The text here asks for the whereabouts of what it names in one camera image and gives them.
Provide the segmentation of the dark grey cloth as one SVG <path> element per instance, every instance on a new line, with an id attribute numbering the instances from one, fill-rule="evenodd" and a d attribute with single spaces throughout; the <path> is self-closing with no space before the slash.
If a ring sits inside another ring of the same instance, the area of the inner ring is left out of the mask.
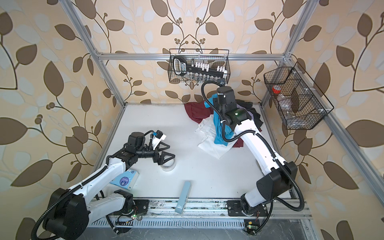
<path id="1" fill-rule="evenodd" d="M 236 102 L 239 108 L 245 109 L 251 115 L 253 121 L 255 122 L 255 125 L 257 126 L 258 130 L 261 132 L 262 131 L 261 127 L 263 126 L 264 122 L 261 120 L 261 115 L 253 107 L 253 103 L 246 102 L 243 100 L 236 100 Z"/>

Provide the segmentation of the light blue plastic bar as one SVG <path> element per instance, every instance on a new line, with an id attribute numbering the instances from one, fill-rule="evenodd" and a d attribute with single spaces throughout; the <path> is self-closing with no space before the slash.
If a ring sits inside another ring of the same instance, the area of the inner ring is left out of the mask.
<path id="1" fill-rule="evenodd" d="M 175 212 L 177 214 L 183 213 L 183 211 L 185 209 L 185 205 L 188 201 L 191 186 L 192 186 L 192 184 L 190 181 L 185 181 L 183 188 L 182 188 L 182 191 L 181 191 L 181 194 L 180 194 L 180 197 L 179 197 L 179 200 L 178 200 L 177 205 L 175 207 Z"/>

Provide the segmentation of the maroon cloth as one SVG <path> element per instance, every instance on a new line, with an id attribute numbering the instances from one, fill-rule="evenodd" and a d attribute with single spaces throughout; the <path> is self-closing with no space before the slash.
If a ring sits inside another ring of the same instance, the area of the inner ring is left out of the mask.
<path id="1" fill-rule="evenodd" d="M 200 124 L 203 121 L 203 119 L 206 119 L 211 115 L 213 115 L 214 117 L 213 122 L 215 126 L 214 133 L 216 134 L 214 143 L 217 145 L 224 145 L 224 146 L 227 146 L 229 144 L 223 140 L 222 124 L 218 114 L 214 112 L 213 109 L 210 108 L 208 104 L 206 104 L 205 102 L 201 102 L 201 103 L 191 102 L 191 103 L 184 104 L 184 107 L 190 119 L 198 124 Z M 231 128 L 228 126 L 226 126 L 225 128 L 225 133 L 226 133 L 227 139 L 232 138 L 234 135 Z M 242 139 L 239 139 L 235 142 L 234 148 L 241 148 L 243 146 L 244 146 L 244 141 Z"/>

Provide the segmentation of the black white tool rack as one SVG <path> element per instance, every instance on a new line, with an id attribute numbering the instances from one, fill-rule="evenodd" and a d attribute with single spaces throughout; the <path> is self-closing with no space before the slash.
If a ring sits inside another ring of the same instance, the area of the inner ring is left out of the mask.
<path id="1" fill-rule="evenodd" d="M 170 56 L 169 73 L 186 80 L 205 81 L 229 79 L 231 75 L 226 57 L 208 55 Z"/>

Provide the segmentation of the clear plastic bottle red cap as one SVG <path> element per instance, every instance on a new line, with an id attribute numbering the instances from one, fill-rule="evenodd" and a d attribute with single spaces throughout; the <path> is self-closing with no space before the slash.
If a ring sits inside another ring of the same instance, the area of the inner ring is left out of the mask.
<path id="1" fill-rule="evenodd" d="M 283 89 L 279 85 L 274 85 L 272 87 L 272 92 L 278 103 L 278 112 L 281 114 L 281 117 L 286 122 L 286 125 L 293 125 L 296 116 L 293 110 L 293 102 L 291 100 L 291 97 L 284 95 Z"/>

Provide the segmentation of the aluminium frame post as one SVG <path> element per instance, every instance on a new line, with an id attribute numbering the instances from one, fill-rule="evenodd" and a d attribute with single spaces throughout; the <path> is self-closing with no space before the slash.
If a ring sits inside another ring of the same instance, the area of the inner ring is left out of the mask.
<path id="1" fill-rule="evenodd" d="M 114 94 L 114 96 L 117 99 L 117 103 L 119 103 L 120 106 L 125 108 L 126 102 L 123 99 L 117 85 L 115 84 L 111 74 L 109 73 L 106 65 L 104 64 L 103 60 L 99 58 L 99 52 L 97 51 L 96 47 L 94 46 L 91 37 L 88 35 L 88 32 L 83 25 L 80 17 L 77 15 L 74 5 L 71 1 L 59 1 L 61 4 L 64 12 L 67 14 L 69 20 L 74 25 L 76 31 L 78 32 L 81 40 L 83 41 L 83 44 L 85 45 L 87 51 L 90 53 L 92 59 L 94 60 L 97 68 L 101 72 L 102 76 L 104 77 L 104 80 L 106 81 L 107 86 L 111 89 L 111 92 Z"/>

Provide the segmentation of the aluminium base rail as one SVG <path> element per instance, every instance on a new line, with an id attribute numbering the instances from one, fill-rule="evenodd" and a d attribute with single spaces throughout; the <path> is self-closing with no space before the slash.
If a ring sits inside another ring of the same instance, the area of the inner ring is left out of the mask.
<path id="1" fill-rule="evenodd" d="M 273 221 L 298 223 L 305 230 L 313 226 L 309 207 L 294 212 L 280 202 L 261 207 L 253 215 L 245 215 L 239 199 L 189 198 L 182 213 L 176 212 L 177 198 L 136 198 L 138 209 L 133 217 L 112 214 L 110 219 L 118 228 L 177 228 L 177 229 L 243 229 L 249 222 Z"/>

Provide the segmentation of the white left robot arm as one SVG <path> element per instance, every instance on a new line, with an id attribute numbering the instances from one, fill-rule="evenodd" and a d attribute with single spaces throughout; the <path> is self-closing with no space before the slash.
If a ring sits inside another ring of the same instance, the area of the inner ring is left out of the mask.
<path id="1" fill-rule="evenodd" d="M 52 240 L 76 240 L 89 224 L 109 215 L 121 212 L 123 215 L 135 215 L 133 195 L 125 190 L 116 190 L 109 196 L 97 195 L 119 175 L 127 172 L 138 159 L 151 158 L 155 164 L 162 166 L 174 160 L 175 155 L 168 153 L 170 148 L 163 141 L 166 135 L 161 131 L 149 131 L 150 141 L 146 134 L 133 132 L 127 143 L 106 157 L 106 163 L 89 177 L 69 189 L 59 188 L 51 195 L 47 210 L 36 221 L 31 232 L 31 239 L 39 239 L 37 231 L 40 227 L 53 234 Z"/>

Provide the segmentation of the white tape roll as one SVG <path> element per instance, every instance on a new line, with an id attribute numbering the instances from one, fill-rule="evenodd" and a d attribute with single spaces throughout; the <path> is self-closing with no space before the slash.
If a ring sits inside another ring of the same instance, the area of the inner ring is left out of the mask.
<path id="1" fill-rule="evenodd" d="M 176 160 L 171 159 L 167 161 L 166 163 L 161 165 L 161 168 L 164 172 L 171 172 L 176 167 Z"/>

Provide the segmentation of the blue white label card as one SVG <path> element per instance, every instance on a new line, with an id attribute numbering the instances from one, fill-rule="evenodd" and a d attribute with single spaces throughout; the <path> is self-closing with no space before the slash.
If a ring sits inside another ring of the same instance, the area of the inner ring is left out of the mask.
<path id="1" fill-rule="evenodd" d="M 110 184 L 130 191 L 134 187 L 139 175 L 139 172 L 136 170 L 129 169 L 115 177 Z"/>

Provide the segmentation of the white cloth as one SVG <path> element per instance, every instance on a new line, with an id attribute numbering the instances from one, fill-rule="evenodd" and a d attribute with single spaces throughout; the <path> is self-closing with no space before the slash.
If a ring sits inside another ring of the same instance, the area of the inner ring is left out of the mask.
<path id="1" fill-rule="evenodd" d="M 235 143 L 227 143 L 226 146 L 215 143 L 217 135 L 214 124 L 214 115 L 210 115 L 208 118 L 203 119 L 195 130 L 195 133 L 202 137 L 202 141 L 198 144 L 198 147 L 216 159 L 220 159 L 235 145 Z"/>

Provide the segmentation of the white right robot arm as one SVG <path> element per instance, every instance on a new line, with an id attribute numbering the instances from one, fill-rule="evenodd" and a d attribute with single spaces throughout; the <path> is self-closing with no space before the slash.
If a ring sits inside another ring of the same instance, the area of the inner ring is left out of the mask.
<path id="1" fill-rule="evenodd" d="M 302 191 L 295 181 L 297 166 L 294 162 L 286 162 L 262 136 L 254 119 L 243 108 L 238 108 L 235 93 L 229 86 L 218 86 L 217 93 L 211 99 L 205 94 L 205 85 L 201 87 L 204 103 L 219 118 L 222 139 L 226 143 L 242 139 L 251 150 L 264 174 L 257 180 L 256 187 L 241 196 L 241 208 L 244 215 L 251 216 L 257 208 L 278 201 L 295 212 L 304 209 L 305 200 Z M 280 194 L 295 189 L 299 197 L 297 207 L 281 199 Z"/>

